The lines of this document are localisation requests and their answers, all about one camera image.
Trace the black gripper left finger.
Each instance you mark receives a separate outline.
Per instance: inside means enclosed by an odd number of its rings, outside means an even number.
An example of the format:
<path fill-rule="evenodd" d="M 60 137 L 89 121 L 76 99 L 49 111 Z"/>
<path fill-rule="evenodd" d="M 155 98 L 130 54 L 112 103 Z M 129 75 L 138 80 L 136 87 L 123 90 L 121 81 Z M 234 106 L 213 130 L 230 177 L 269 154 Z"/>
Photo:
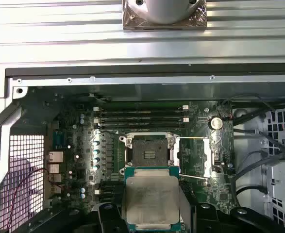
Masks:
<path fill-rule="evenodd" d="M 19 226 L 16 233 L 128 233 L 121 216 L 124 184 L 100 184 L 99 203 L 87 213 L 58 204 Z"/>

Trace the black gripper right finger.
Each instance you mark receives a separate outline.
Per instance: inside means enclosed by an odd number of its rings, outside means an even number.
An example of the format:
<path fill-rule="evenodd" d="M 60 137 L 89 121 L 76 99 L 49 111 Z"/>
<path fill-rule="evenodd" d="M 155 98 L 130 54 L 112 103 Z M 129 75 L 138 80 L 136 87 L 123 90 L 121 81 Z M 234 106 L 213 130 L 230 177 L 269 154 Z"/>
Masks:
<path fill-rule="evenodd" d="M 188 233 L 285 233 L 285 227 L 246 207 L 225 214 L 198 202 L 188 182 L 181 182 L 181 217 Z"/>

